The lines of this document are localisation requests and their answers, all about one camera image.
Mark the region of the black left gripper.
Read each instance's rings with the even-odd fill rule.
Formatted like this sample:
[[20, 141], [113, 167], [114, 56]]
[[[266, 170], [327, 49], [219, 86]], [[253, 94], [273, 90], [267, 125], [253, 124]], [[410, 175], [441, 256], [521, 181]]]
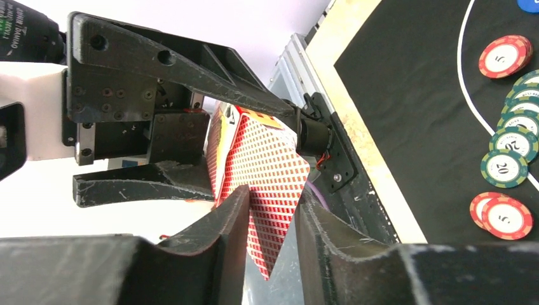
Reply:
[[214, 201], [207, 163], [199, 162], [209, 123], [203, 95], [278, 118], [294, 115], [233, 48], [86, 13], [69, 15], [67, 66], [62, 140], [74, 147], [77, 164], [119, 157], [150, 163], [75, 175], [81, 208]]

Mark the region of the green chip row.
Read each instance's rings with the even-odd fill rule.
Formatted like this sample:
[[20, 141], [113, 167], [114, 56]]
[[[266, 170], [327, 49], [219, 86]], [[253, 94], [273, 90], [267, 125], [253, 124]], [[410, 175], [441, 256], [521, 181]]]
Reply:
[[508, 189], [528, 178], [538, 159], [538, 70], [521, 76], [507, 93], [488, 149], [480, 165], [487, 182]]

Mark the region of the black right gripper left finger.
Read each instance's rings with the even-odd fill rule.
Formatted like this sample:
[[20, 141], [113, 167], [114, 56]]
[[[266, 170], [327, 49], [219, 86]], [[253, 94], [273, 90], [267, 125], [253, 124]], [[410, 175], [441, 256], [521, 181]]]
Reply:
[[249, 188], [154, 244], [129, 235], [3, 238], [2, 304], [240, 304]]

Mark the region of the blue small blind button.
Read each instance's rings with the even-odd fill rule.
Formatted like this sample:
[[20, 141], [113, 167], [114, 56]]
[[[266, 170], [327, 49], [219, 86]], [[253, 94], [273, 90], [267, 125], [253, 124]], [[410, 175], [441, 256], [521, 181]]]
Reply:
[[518, 7], [527, 13], [539, 13], [539, 0], [517, 0]]

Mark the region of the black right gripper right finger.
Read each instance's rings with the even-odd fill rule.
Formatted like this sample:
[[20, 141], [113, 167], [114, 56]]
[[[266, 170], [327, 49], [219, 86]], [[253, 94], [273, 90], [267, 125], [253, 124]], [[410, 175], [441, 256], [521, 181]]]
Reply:
[[307, 304], [537, 304], [538, 244], [385, 245], [304, 193], [294, 216]]

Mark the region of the red playing card box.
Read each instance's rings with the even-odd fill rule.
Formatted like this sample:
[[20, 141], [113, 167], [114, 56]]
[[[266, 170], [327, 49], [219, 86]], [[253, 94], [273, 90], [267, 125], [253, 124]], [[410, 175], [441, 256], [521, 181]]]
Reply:
[[271, 132], [284, 138], [284, 141], [293, 147], [297, 146], [297, 133], [276, 117], [216, 101], [205, 144], [208, 174], [215, 199], [213, 208], [217, 208], [222, 203], [220, 196], [226, 173], [226, 160], [244, 116], [269, 128]]

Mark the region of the red poker chip stack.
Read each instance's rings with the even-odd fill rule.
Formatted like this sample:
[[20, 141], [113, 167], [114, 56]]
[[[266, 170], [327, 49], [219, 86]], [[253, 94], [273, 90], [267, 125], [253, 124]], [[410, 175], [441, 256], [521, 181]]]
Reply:
[[478, 227], [502, 240], [523, 239], [534, 225], [530, 209], [502, 193], [478, 194], [470, 202], [469, 212]]

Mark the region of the red playing card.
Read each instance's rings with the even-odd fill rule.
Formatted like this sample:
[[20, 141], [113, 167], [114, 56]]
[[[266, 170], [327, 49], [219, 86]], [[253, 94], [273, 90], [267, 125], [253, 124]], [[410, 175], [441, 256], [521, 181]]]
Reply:
[[296, 134], [278, 123], [240, 117], [224, 163], [220, 199], [249, 188], [247, 253], [269, 280], [310, 173], [296, 151]]

